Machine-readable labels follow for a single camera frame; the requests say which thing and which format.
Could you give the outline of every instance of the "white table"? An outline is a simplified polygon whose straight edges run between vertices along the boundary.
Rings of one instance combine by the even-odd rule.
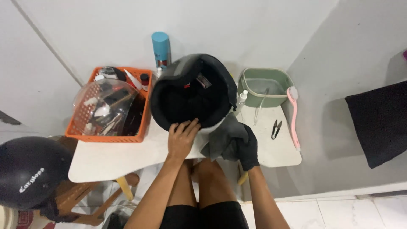
[[[258,140],[258,160],[266,167],[281,167],[301,163],[300,152],[292,142],[287,121],[281,107],[263,108],[258,123],[253,126],[255,108],[243,107],[237,116],[250,126]],[[275,140],[271,139],[274,121],[282,121]],[[149,165],[164,162],[167,156],[168,132],[153,118],[142,143],[87,143],[79,141],[68,177],[76,183],[117,180],[128,198],[129,187],[124,175]],[[187,159],[204,157],[200,151],[208,142],[208,135],[199,133]]]

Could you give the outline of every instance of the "person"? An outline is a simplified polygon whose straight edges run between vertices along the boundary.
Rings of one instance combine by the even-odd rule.
[[[216,161],[203,159],[193,167],[185,160],[201,125],[198,119],[172,124],[168,156],[124,229],[248,229],[236,195]],[[289,229],[257,160],[257,140],[245,125],[249,142],[237,141],[238,158],[248,172],[257,229]],[[197,204],[191,176],[199,183]]]

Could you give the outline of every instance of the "black shorts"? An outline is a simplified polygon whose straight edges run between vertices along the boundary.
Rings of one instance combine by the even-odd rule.
[[[238,202],[227,201],[199,210],[189,205],[165,209],[160,229],[249,229]]]

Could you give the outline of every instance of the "green plastic tub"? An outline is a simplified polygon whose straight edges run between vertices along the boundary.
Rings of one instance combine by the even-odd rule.
[[[259,107],[264,92],[269,94],[264,99],[263,107],[280,106],[287,99],[287,89],[293,82],[287,73],[274,68],[247,68],[239,79],[238,93],[248,91],[246,106]]]

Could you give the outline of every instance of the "gray cloth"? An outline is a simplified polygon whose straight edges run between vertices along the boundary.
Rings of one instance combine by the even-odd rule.
[[[225,160],[237,161],[236,138],[243,139],[245,143],[249,141],[249,135],[243,124],[237,121],[233,113],[230,113],[220,126],[209,134],[209,142],[201,153],[212,161],[219,156]]]

